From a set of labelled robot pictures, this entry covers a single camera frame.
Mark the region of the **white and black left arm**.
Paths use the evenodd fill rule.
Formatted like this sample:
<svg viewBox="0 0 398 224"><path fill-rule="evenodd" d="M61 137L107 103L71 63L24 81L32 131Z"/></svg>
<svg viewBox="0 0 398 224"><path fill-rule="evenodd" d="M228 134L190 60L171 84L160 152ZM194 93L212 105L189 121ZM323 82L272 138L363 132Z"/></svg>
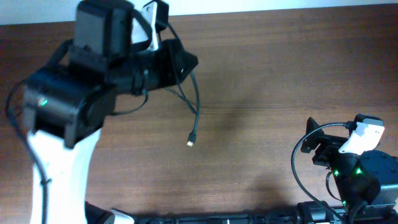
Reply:
<svg viewBox="0 0 398 224"><path fill-rule="evenodd" d="M147 96L181 84L198 65L170 27L169 5L82 1L75 32L26 81L25 137L33 154L31 223L134 223L86 201L91 157L119 95Z"/></svg>

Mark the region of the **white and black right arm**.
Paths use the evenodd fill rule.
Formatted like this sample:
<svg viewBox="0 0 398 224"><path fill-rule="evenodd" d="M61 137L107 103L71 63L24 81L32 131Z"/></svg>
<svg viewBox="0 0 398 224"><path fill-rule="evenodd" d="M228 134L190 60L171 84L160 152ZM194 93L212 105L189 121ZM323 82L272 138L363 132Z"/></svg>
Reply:
<svg viewBox="0 0 398 224"><path fill-rule="evenodd" d="M397 223L397 157L378 149L383 120L357 114L342 125L347 138L325 134L322 125L307 119L300 150L313 151L313 164L329 169L346 223Z"/></svg>

